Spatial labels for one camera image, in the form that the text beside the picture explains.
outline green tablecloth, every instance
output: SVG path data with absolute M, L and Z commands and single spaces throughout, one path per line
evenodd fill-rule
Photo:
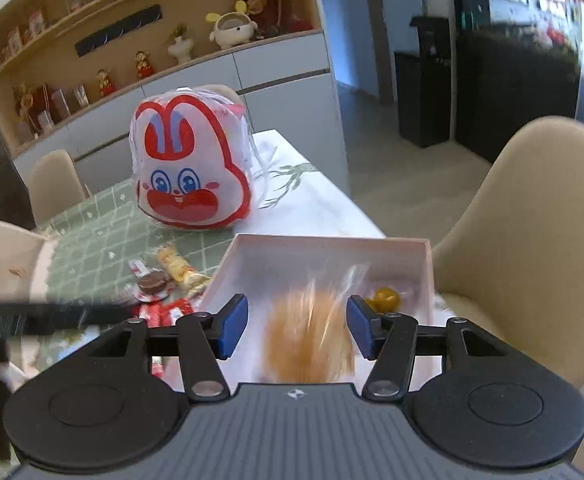
M 48 276 L 48 301 L 108 300 L 134 282 L 128 261 L 156 266 L 154 250 L 173 242 L 182 256 L 212 275 L 232 230 L 184 231 L 159 224 L 136 207 L 130 180 L 119 182 L 54 217 L 60 234 Z

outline blue eye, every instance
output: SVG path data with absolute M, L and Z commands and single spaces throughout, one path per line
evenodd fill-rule
M 157 191 L 163 191 L 164 193 L 172 192 L 172 184 L 170 184 L 170 179 L 168 178 L 165 171 L 154 171 L 150 181 L 152 182 L 153 189 Z
M 183 168 L 179 173 L 179 189 L 183 194 L 191 193 L 200 189 L 201 182 L 198 175 L 190 168 Z

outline screw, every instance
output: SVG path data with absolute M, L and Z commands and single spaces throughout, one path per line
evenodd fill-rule
M 392 381 L 374 381 L 368 384 L 368 392 L 375 397 L 393 397 L 400 391 L 401 389 Z
M 223 393 L 223 385 L 216 381 L 199 381 L 192 386 L 192 391 L 199 397 L 216 397 Z

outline leaf pattern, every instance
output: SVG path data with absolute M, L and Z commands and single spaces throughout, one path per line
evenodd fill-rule
M 267 199 L 264 202 L 264 205 L 262 205 L 259 209 L 269 209 L 276 206 L 279 202 L 281 202 L 283 197 L 288 194 L 288 192 L 294 191 L 301 185 L 301 177 L 305 173 L 312 173 L 313 171 L 317 170 L 309 162 L 303 162 L 295 166 L 280 166 L 276 170 L 269 170 L 268 175 L 272 180 L 280 176 L 286 176 L 288 179 L 282 186 L 279 186 L 274 190 L 275 192 L 282 190 L 282 192 L 273 198 Z

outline blue gripper pad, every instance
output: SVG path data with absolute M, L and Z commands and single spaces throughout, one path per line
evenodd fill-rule
M 352 298 L 348 298 L 346 319 L 350 333 L 354 341 L 357 342 L 361 355 L 365 359 L 374 360 L 376 356 L 374 355 L 374 339 L 370 329 L 370 320 L 361 312 L 357 303 Z
M 219 359 L 227 359 L 232 355 L 247 323 L 248 300 L 245 296 L 242 296 L 237 301 L 233 311 L 224 319 L 222 335 L 218 342 Z

